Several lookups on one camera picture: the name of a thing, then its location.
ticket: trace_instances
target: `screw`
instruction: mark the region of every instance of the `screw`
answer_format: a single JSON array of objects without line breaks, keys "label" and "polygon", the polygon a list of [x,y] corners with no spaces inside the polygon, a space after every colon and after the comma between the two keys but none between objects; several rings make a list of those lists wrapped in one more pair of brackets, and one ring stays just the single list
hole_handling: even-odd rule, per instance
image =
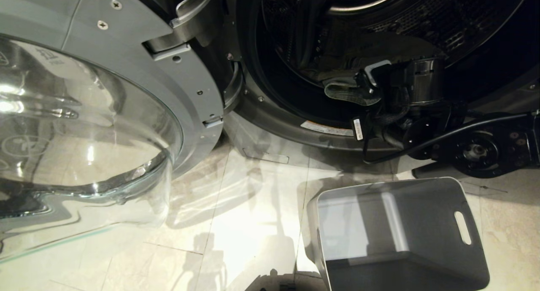
[{"label": "screw", "polygon": [[122,3],[118,2],[117,0],[111,1],[111,6],[117,11],[122,9]]},{"label": "screw", "polygon": [[102,21],[102,20],[99,20],[99,21],[98,21],[98,28],[100,28],[100,30],[106,30],[106,29],[108,29],[108,24],[107,24],[107,22]]}]

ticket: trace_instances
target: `washing machine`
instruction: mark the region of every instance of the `washing machine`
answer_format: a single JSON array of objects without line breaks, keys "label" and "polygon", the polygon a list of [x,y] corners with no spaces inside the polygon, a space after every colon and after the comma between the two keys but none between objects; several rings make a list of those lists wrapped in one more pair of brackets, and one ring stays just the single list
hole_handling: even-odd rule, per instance
[{"label": "washing machine", "polygon": [[0,0],[0,280],[114,254],[224,131],[353,172],[538,167],[538,0]]}]

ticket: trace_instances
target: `gray bin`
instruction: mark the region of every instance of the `gray bin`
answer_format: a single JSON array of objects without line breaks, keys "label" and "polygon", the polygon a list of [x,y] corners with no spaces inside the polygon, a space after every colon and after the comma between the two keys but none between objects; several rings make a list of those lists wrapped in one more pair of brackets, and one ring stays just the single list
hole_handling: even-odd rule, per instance
[{"label": "gray bin", "polygon": [[453,178],[324,191],[307,216],[313,262],[331,291],[473,291],[489,283],[473,215]]}]

